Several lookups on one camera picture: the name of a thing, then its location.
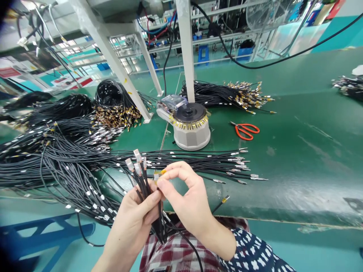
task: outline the hand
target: hand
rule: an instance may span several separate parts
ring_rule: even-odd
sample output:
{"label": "hand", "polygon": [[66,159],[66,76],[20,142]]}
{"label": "hand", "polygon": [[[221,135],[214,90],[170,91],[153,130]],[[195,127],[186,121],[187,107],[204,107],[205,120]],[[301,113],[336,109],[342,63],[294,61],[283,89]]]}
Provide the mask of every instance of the hand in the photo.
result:
{"label": "hand", "polygon": [[159,218],[158,203],[161,193],[154,181],[150,180],[149,185],[153,193],[143,202],[140,201],[136,188],[124,196],[107,237],[104,252],[93,272],[131,269],[145,245],[151,224]]}
{"label": "hand", "polygon": [[[236,240],[232,232],[220,224],[209,208],[207,192],[203,179],[189,164],[180,161],[168,165],[157,186],[170,202],[184,227],[206,248],[222,259],[230,260],[236,251]],[[189,190],[182,196],[169,181],[180,178]]]}

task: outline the scissor handle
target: scissor handle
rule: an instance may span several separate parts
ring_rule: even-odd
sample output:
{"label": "scissor handle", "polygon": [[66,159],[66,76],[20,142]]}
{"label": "scissor handle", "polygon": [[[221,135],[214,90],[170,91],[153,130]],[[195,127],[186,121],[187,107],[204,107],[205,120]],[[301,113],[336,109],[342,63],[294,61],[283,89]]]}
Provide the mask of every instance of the scissor handle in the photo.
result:
{"label": "scissor handle", "polygon": [[248,130],[249,132],[252,132],[254,134],[257,134],[260,132],[260,129],[252,124],[239,124],[239,126],[242,126],[243,129]]}
{"label": "scissor handle", "polygon": [[[238,125],[235,126],[235,129],[236,129],[236,132],[237,132],[238,137],[240,137],[242,140],[245,140],[245,141],[251,141],[251,140],[253,140],[253,136],[251,134],[249,134],[247,131],[241,129]],[[239,132],[243,132],[244,134],[246,134],[247,136],[249,136],[249,138],[243,137]]]}

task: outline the green table surface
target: green table surface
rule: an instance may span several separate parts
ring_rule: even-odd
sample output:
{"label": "green table surface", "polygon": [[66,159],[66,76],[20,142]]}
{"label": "green table surface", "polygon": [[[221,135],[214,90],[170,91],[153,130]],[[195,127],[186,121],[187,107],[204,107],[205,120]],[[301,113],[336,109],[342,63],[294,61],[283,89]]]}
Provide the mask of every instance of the green table surface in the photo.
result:
{"label": "green table surface", "polygon": [[[276,99],[264,109],[277,114],[258,111],[251,115],[236,108],[209,110],[212,132],[204,150],[248,147],[249,152],[244,153],[244,157],[251,161],[251,173],[268,178],[268,181],[245,180],[247,185],[228,180],[225,185],[205,181],[211,208],[225,195],[231,197],[216,214],[362,228],[363,104],[340,95],[331,86],[332,79],[349,76],[352,69],[361,64],[362,54],[363,48],[308,54],[259,70],[247,70],[231,61],[219,65],[211,63],[208,69],[195,67],[196,80],[216,84],[262,81],[264,94]],[[166,75],[168,94],[179,92],[185,80],[183,73],[173,70]],[[132,75],[131,80],[139,91],[156,96],[148,75]],[[93,96],[95,88],[80,91]],[[236,135],[229,121],[254,124],[261,132],[252,141],[244,141]],[[155,114],[149,124],[124,131],[119,141],[112,144],[112,149],[176,149],[172,143],[172,126],[167,130],[171,133],[164,137],[166,122]],[[8,141],[14,137],[14,132],[1,129],[0,137],[2,142]],[[125,175],[110,173],[120,185],[130,187]],[[187,191],[180,180],[173,183],[181,194]],[[164,208],[172,211],[168,202]]]}

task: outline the fingernail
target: fingernail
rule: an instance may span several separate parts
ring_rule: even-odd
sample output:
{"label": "fingernail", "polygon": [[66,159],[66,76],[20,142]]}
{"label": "fingernail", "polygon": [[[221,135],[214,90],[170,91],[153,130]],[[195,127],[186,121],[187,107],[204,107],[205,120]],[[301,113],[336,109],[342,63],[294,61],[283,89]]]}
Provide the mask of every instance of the fingernail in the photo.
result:
{"label": "fingernail", "polygon": [[159,191],[155,191],[151,194],[151,198],[152,200],[156,201],[160,199],[160,192]]}

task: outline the red scissors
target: red scissors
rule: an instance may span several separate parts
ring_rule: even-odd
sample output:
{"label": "red scissors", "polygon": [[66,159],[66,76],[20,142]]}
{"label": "red scissors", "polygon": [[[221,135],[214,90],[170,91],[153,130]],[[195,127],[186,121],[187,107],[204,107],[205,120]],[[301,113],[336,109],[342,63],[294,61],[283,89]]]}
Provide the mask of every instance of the red scissors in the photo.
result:
{"label": "red scissors", "polygon": [[[234,125],[238,137],[240,137],[241,139],[246,140],[246,141],[253,140],[253,136],[250,133],[248,133],[248,131],[251,132],[251,133],[254,133],[254,134],[257,134],[257,133],[260,132],[260,129],[258,127],[256,127],[255,125],[251,125],[251,124],[235,124],[235,123],[233,123],[231,121],[230,121],[230,123],[232,125]],[[249,138],[243,137],[239,132],[243,132],[244,134],[249,136]]]}

